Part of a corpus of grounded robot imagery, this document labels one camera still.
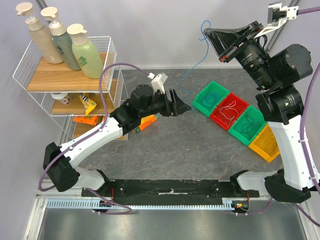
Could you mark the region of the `white wire shelf rack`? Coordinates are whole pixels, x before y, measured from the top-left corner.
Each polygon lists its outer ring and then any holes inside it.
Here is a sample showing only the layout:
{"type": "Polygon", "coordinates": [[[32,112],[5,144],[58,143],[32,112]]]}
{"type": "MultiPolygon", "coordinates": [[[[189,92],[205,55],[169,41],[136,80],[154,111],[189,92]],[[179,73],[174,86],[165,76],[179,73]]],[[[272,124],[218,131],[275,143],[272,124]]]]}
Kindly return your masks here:
{"type": "MultiPolygon", "coordinates": [[[[117,51],[110,36],[88,38],[97,48],[105,67],[118,62],[117,51]]],[[[99,95],[99,79],[88,78],[81,70],[72,70],[65,63],[46,62],[32,41],[28,44],[12,77],[61,129],[60,143],[77,138],[93,128],[92,125],[74,121],[77,116],[85,116],[79,93],[87,93],[89,98],[97,103],[90,116],[103,116],[105,113],[99,95]],[[51,93],[67,93],[71,101],[69,104],[62,104],[54,99],[51,93]]],[[[107,70],[101,86],[108,113],[128,98],[120,66],[107,70]]]]}

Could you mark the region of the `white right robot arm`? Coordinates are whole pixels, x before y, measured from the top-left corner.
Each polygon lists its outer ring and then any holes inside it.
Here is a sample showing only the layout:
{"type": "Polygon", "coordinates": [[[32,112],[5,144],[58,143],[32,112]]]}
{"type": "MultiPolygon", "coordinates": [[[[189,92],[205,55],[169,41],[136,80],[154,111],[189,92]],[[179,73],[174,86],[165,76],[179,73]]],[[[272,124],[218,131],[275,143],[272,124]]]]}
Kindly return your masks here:
{"type": "Polygon", "coordinates": [[[238,172],[229,191],[235,197],[247,190],[266,192],[278,202],[300,204],[320,185],[303,124],[307,103],[294,86],[313,73],[311,53],[294,43],[270,56],[260,44],[262,28],[254,21],[241,28],[203,31],[222,63],[236,59],[257,84],[257,105],[275,136],[283,164],[276,172],[238,172]]]}

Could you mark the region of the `red storage bin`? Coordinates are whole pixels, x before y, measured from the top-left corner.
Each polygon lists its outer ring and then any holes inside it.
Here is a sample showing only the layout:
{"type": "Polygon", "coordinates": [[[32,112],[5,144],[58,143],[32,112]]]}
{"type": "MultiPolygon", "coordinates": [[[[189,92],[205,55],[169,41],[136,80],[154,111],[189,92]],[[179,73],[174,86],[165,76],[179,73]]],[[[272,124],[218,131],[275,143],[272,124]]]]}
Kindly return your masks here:
{"type": "Polygon", "coordinates": [[[228,131],[248,106],[246,101],[234,93],[229,93],[213,110],[209,118],[222,129],[228,131]]]}

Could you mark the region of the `green storage bin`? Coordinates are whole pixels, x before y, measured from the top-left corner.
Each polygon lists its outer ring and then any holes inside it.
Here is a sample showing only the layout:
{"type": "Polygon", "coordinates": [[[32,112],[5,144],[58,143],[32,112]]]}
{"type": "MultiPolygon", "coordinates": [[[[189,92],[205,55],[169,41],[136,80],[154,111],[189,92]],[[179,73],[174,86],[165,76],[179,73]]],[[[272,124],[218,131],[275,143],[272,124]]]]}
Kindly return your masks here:
{"type": "Polygon", "coordinates": [[[235,121],[228,133],[245,146],[255,139],[267,124],[260,110],[249,105],[244,113],[235,121]]]}
{"type": "Polygon", "coordinates": [[[206,117],[209,117],[214,109],[228,96],[229,93],[230,91],[225,87],[216,81],[212,81],[196,95],[192,105],[206,117]]]}

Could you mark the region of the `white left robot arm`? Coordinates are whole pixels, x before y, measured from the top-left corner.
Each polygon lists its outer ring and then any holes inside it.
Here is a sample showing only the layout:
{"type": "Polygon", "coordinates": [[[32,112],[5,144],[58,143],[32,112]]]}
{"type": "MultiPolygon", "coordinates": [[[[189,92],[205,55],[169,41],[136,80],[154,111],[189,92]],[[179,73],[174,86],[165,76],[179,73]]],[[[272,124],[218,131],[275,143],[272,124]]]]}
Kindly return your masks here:
{"type": "Polygon", "coordinates": [[[53,187],[59,192],[71,188],[92,189],[99,197],[106,196],[110,191],[106,176],[100,170],[81,168],[80,163],[107,143],[138,127],[144,117],[155,114],[176,117],[191,110],[173,88],[169,93],[154,92],[150,85],[140,84],[130,98],[96,127],[60,146],[53,142],[47,145],[43,168],[53,187]]]}

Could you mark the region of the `yellow storage bin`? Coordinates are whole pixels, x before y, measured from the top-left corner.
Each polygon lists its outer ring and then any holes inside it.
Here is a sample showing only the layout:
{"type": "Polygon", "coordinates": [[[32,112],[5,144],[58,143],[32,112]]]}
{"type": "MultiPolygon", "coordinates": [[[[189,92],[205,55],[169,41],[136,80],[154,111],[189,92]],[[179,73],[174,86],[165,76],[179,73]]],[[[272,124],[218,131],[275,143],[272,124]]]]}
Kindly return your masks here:
{"type": "Polygon", "coordinates": [[[268,124],[263,127],[248,147],[268,163],[280,154],[276,138],[268,124]]]}

